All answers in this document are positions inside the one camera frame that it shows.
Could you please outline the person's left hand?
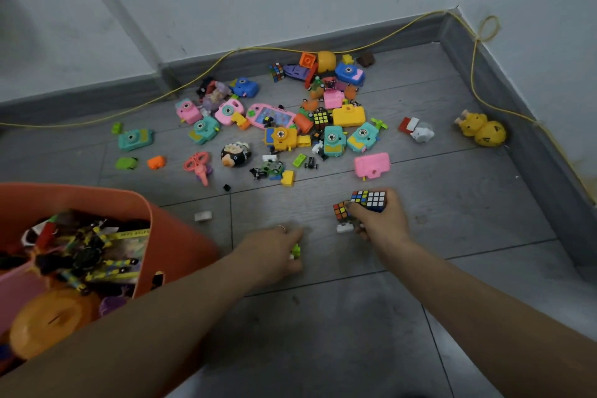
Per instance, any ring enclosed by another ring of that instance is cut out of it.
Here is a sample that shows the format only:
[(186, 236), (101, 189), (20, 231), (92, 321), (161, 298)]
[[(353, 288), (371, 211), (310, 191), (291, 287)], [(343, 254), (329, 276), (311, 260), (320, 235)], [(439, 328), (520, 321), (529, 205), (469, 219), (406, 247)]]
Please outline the person's left hand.
[(266, 288), (295, 275), (276, 272), (275, 227), (247, 235), (233, 251), (232, 258), (240, 265), (240, 276), (247, 280), (250, 290)]

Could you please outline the person's right hand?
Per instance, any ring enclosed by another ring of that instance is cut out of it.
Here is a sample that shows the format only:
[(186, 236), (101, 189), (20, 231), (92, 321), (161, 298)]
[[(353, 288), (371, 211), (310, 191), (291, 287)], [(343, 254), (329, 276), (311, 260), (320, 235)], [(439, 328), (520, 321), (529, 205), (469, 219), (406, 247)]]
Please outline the person's right hand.
[(380, 259), (394, 256), (410, 243), (410, 229), (398, 193), (392, 188), (374, 191), (385, 193), (386, 205), (382, 212), (374, 212), (359, 203), (345, 201), (347, 212), (356, 220), (354, 233), (372, 244)]

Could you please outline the large colourful puzzle cube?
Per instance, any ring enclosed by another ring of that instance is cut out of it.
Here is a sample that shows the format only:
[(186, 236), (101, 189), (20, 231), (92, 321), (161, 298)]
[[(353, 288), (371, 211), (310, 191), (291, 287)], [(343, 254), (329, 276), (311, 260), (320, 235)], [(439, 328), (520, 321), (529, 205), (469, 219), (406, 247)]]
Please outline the large colourful puzzle cube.
[(386, 191), (358, 190), (352, 193), (349, 201), (362, 205), (370, 211), (381, 213), (386, 207), (387, 193)]

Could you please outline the person's right forearm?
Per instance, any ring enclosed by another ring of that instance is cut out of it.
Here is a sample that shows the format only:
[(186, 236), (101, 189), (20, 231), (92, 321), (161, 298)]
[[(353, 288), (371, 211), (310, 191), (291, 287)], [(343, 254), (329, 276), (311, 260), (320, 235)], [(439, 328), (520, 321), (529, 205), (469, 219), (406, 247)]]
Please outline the person's right forearm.
[(596, 341), (409, 238), (374, 245), (504, 398), (597, 398)]

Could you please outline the person's left forearm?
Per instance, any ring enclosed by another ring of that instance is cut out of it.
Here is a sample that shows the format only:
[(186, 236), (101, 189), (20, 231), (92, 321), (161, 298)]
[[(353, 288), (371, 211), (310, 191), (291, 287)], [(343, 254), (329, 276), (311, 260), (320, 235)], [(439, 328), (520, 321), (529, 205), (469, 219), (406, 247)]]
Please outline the person's left forearm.
[(151, 398), (255, 285), (241, 249), (92, 323), (0, 380), (0, 398)]

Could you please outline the green and black toy vehicle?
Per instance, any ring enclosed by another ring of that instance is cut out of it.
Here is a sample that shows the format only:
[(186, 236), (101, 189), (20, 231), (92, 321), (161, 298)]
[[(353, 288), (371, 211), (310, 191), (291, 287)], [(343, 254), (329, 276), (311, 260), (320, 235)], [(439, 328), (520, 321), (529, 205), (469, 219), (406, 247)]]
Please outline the green and black toy vehicle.
[(268, 179), (271, 181), (280, 181), (282, 179), (285, 166), (282, 161), (267, 160), (260, 167), (251, 168), (250, 173), (255, 180)]

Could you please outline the black and white round toy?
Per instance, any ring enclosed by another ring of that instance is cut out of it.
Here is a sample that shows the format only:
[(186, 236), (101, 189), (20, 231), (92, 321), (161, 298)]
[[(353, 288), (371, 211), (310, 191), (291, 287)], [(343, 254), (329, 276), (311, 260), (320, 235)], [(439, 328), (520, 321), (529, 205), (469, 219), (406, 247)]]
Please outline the black and white round toy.
[(224, 146), (220, 153), (220, 159), (223, 166), (234, 168), (243, 166), (251, 155), (249, 143), (236, 141)]

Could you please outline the orange plastic basket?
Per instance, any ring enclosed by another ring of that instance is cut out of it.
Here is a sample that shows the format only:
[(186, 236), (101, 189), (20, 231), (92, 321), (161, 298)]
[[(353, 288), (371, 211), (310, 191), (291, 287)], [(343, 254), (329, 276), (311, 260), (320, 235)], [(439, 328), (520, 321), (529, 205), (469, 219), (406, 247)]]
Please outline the orange plastic basket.
[[(33, 261), (21, 236), (42, 218), (73, 209), (120, 220), (149, 220), (150, 235), (140, 277), (129, 295), (123, 285), (111, 284), (98, 293), (126, 296), (134, 301), (152, 292), (158, 279), (163, 284), (180, 279), (215, 262), (215, 244), (184, 222), (171, 216), (132, 191), (41, 183), (0, 183), (0, 271), (10, 271)], [(47, 290), (72, 288), (67, 283), (42, 276)], [(10, 330), (0, 335), (0, 376), (24, 361), (10, 346)]]

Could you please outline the pink toy scissors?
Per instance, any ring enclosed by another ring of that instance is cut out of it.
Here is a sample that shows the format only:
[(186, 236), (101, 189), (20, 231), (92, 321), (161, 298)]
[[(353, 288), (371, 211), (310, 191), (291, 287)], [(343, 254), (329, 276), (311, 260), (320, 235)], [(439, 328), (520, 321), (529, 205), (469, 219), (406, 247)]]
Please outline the pink toy scissors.
[(207, 151), (194, 153), (184, 162), (183, 169), (188, 172), (193, 172), (203, 186), (209, 186), (208, 179), (213, 173), (211, 154)]

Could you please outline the pink handheld game toy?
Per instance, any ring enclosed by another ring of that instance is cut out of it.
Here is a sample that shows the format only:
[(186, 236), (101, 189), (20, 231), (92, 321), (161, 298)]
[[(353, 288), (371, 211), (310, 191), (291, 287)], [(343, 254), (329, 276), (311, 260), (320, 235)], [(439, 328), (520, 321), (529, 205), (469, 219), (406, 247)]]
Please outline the pink handheld game toy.
[(251, 125), (265, 129), (266, 127), (289, 127), (294, 124), (295, 113), (274, 107), (269, 104), (252, 104), (245, 113)]

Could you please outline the yellow duck toy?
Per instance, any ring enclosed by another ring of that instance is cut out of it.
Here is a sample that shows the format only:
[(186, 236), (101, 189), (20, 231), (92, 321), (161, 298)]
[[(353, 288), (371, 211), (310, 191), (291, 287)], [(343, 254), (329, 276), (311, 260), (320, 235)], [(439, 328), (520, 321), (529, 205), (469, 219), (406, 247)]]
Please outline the yellow duck toy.
[(454, 123), (459, 127), (465, 137), (474, 137), (487, 123), (488, 117), (482, 113), (471, 113), (463, 110)]

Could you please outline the yellow egg toy with face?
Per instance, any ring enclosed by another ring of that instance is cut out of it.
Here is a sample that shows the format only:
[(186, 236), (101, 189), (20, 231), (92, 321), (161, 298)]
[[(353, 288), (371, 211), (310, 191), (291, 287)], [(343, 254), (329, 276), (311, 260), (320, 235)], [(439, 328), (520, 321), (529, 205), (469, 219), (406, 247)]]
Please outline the yellow egg toy with face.
[(485, 147), (498, 147), (505, 143), (507, 132), (500, 122), (489, 121), (485, 123), (475, 134), (474, 141)]

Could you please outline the purple toy boat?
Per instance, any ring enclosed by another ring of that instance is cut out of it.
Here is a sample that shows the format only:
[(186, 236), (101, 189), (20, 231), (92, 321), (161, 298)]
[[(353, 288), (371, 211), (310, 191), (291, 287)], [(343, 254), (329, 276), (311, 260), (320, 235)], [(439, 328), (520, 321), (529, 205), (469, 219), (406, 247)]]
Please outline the purple toy boat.
[(303, 82), (310, 72), (310, 68), (306, 68), (297, 64), (283, 65), (282, 70), (287, 78), (292, 78)]

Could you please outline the yellow egg capsule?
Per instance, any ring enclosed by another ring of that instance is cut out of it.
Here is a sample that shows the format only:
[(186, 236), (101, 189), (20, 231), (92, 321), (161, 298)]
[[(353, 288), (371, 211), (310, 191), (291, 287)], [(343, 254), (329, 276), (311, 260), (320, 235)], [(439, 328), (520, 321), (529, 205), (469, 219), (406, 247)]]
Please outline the yellow egg capsule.
[(329, 50), (321, 50), (317, 53), (317, 74), (332, 72), (336, 69), (336, 55)]

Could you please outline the purple doll figure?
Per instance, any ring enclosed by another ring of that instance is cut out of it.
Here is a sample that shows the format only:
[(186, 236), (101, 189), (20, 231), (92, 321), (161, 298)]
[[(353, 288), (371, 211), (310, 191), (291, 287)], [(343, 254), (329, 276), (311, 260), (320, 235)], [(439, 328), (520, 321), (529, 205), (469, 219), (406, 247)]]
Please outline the purple doll figure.
[(201, 107), (213, 114), (230, 97), (232, 90), (226, 83), (207, 77), (202, 81), (196, 93)]

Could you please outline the small purple toy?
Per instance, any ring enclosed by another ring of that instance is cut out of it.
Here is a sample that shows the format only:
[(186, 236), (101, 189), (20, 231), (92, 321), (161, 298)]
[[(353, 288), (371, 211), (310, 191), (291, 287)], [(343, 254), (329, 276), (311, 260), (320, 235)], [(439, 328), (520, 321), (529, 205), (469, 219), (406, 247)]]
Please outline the small purple toy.
[(113, 311), (127, 304), (129, 299), (126, 296), (107, 296), (101, 300), (99, 305), (99, 317), (105, 317)]

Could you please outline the pile of yellow-black striped toys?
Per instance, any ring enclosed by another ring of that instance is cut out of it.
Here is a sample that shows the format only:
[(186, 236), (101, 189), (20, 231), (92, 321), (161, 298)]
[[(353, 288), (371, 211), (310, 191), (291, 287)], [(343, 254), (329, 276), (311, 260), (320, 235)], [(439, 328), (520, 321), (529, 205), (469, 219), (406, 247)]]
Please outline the pile of yellow-black striped toys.
[(111, 284), (126, 293), (138, 282), (150, 221), (120, 220), (69, 209), (42, 218), (21, 236), (39, 275), (67, 283), (81, 294)]

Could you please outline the orange round toy disc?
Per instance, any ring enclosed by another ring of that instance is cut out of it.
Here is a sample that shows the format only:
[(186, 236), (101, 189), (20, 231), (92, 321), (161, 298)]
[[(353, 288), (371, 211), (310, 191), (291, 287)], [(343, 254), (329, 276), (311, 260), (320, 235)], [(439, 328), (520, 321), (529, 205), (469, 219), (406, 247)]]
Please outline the orange round toy disc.
[(14, 354), (29, 360), (99, 318), (100, 297), (72, 288), (48, 290), (29, 301), (10, 329)]

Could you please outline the pink plastic box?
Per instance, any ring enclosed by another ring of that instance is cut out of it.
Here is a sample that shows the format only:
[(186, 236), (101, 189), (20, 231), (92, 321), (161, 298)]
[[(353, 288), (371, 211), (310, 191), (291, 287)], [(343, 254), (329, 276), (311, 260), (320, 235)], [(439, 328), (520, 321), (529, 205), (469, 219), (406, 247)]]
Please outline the pink plastic box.
[(19, 311), (47, 290), (46, 280), (35, 271), (33, 261), (10, 271), (0, 271), (0, 335), (9, 331)]

